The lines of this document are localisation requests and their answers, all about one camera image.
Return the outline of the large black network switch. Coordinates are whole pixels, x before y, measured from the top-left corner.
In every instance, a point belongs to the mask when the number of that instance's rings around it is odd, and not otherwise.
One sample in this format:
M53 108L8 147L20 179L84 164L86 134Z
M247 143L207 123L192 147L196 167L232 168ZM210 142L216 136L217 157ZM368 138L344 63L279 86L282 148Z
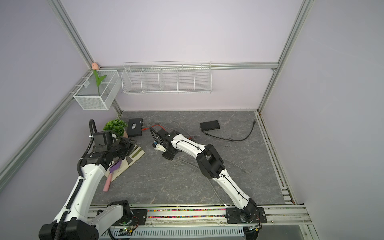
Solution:
M128 120L128 126L126 128L126 133L128 137L139 137L142 135L143 129L143 118L135 118Z

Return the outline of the small black network switch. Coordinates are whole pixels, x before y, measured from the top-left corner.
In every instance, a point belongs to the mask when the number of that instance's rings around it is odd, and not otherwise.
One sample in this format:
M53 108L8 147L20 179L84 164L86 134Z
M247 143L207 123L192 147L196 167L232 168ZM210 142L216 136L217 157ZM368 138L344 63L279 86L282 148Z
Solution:
M200 123L200 128L202 132L218 130L220 129L220 124L218 120L208 121L208 122Z

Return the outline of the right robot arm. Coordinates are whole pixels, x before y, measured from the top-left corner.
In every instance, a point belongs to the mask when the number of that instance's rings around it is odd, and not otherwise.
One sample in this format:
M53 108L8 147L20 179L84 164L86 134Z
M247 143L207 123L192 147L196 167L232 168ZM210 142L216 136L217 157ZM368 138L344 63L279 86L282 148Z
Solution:
M226 218L229 224L263 224L266 214L256 202L249 197L231 178L224 160L211 145L198 144L177 131L167 132L163 129L149 131L154 139L153 147L161 151L165 159L173 160L177 153L184 152L196 159L201 173L216 182L230 197L234 206L226 208Z

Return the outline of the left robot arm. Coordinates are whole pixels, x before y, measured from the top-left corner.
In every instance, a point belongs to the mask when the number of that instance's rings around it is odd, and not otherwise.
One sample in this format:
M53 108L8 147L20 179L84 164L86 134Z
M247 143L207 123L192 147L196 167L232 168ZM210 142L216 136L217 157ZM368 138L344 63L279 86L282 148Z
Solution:
M97 240L114 223L131 222L134 218L128 201L116 201L88 219L91 202L106 171L115 160L123 160L134 150L134 142L115 131L97 131L93 119L89 128L91 140L77 163L77 182L53 222L41 227L41 240Z

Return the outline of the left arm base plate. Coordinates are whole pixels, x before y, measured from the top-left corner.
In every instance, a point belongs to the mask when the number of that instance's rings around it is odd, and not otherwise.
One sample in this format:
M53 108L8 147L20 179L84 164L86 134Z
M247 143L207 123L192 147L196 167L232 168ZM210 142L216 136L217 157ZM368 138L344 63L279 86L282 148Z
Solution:
M133 209L129 216L123 216L116 221L113 226L124 227L124 226L144 226L147 220L147 209Z

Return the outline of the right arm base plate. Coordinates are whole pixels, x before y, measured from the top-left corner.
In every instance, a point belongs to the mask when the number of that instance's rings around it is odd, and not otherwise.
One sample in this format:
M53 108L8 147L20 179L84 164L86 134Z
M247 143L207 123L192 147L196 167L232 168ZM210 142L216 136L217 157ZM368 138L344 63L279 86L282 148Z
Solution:
M236 207L226 208L225 217L228 224L265 224L267 217L264 208L257 207L256 210L246 213Z

